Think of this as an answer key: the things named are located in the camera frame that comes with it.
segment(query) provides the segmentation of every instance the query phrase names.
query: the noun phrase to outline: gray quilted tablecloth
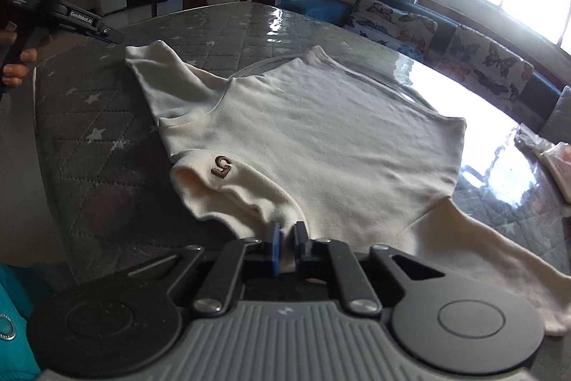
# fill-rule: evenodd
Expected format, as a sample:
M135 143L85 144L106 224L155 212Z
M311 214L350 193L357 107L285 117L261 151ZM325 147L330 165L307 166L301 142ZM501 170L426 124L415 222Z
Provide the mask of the gray quilted tablecloth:
M157 17L125 33L122 45L92 40L38 67L42 176L65 253L81 281L191 243L218 249L233 237L215 221L196 221L173 191L166 151L139 85L123 63L125 45L162 39L184 61L223 77L316 44L344 64L401 82L407 82L412 64L336 26L247 2ZM506 134L506 147L509 138ZM493 163L501 159L501 150L496 158L492 154ZM549 176L529 163L536 182L519 203L498 195L496 181L492 186L484 178L478 185L462 176L455 200L569 273L565 207Z

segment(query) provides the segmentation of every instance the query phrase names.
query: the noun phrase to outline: cushion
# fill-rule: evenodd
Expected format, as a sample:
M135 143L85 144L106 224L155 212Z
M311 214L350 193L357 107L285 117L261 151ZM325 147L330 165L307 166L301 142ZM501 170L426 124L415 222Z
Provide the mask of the cushion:
M377 0L357 0L352 12L352 16L355 15L383 26L386 35L412 44L422 55L428 52L438 26L428 17L400 11Z
M508 115L533 66L482 33L460 25L436 69Z
M571 88L565 86L555 109L540 132L540 136L557 144L571 144Z
M411 59L419 62L423 61L423 54L416 49L413 44L395 39L388 34L388 30L384 26L379 23L375 23L362 15L353 14L347 19L347 23L343 28L355 33L356 35L366 37L371 41L393 49L393 51L400 52Z

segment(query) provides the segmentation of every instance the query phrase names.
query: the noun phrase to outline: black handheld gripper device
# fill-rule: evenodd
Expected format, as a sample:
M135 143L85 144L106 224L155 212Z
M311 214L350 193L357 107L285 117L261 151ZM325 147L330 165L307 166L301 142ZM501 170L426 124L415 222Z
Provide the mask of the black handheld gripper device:
M15 43L0 48L0 75L7 64L21 63L24 49L36 47L50 32L65 30L119 44L121 31L104 25L101 17L61 0L0 0L0 29L16 25ZM0 81L0 99L6 86Z
M538 312L383 244L293 228L188 246L65 290L32 314L38 381L531 381Z

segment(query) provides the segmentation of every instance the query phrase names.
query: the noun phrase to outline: metal grommet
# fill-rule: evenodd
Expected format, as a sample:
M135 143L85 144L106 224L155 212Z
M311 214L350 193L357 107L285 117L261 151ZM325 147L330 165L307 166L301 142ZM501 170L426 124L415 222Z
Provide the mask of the metal grommet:
M4 330L2 328L3 323L4 324L7 323L10 328ZM16 325L8 315L0 314L0 339L9 341L14 339L15 337L16 337Z

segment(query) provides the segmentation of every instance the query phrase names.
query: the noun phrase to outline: brown embroidery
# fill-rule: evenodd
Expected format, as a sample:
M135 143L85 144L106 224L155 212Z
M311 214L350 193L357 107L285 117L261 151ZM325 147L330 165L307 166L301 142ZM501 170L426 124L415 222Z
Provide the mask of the brown embroidery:
M210 173L212 173L214 176L217 176L218 178L226 178L226 175L230 170L232 170L232 167L230 166L232 165L232 160L230 160L228 157L224 157L223 155L219 155L216 157L215 163L216 167L220 168L220 170L218 170L218 168L211 168Z

